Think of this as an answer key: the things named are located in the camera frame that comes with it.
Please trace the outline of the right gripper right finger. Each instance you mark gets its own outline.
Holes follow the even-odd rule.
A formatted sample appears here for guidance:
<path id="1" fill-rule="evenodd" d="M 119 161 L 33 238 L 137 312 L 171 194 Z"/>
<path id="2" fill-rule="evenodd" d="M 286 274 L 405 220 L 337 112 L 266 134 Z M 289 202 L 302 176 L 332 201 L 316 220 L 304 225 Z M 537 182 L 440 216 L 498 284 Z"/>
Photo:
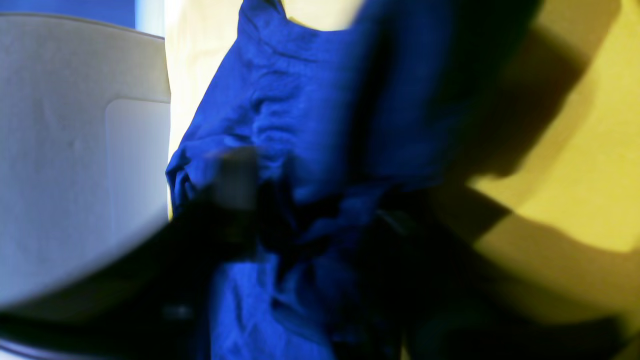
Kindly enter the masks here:
<path id="1" fill-rule="evenodd" d="M 635 338 L 612 317 L 536 325 L 489 295 L 478 255 L 419 193 L 387 194 L 366 230 L 370 324 L 354 360 L 633 360 Z"/>

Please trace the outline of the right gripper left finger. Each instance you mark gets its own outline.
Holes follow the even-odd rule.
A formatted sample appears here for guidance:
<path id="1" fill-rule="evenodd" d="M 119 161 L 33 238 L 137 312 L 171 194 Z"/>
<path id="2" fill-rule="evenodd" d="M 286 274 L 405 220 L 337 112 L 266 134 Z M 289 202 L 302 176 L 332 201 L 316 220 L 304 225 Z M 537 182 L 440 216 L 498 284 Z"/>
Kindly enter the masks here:
<path id="1" fill-rule="evenodd" d="M 1 312 L 3 360 L 188 360 L 214 271 L 256 248 L 258 151 L 216 159 L 211 185 L 109 264 Z"/>

